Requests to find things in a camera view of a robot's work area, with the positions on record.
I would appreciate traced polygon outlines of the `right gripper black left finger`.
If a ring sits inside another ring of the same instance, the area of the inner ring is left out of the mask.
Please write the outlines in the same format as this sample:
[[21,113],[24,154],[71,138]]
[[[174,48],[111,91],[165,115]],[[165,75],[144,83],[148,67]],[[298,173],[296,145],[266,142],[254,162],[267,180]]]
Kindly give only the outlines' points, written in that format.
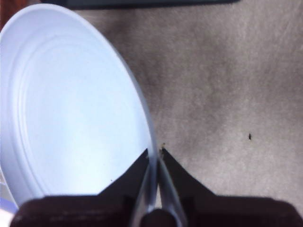
[[23,203],[12,227],[126,227],[149,166],[145,150],[97,195],[48,196]]

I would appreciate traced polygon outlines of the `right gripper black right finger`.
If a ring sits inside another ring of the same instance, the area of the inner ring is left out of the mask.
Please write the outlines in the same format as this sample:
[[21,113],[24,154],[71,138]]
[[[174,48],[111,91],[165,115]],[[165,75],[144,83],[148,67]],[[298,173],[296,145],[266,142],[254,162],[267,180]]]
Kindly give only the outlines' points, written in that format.
[[217,195],[192,177],[165,149],[161,159],[189,227],[301,227],[303,218],[285,201]]

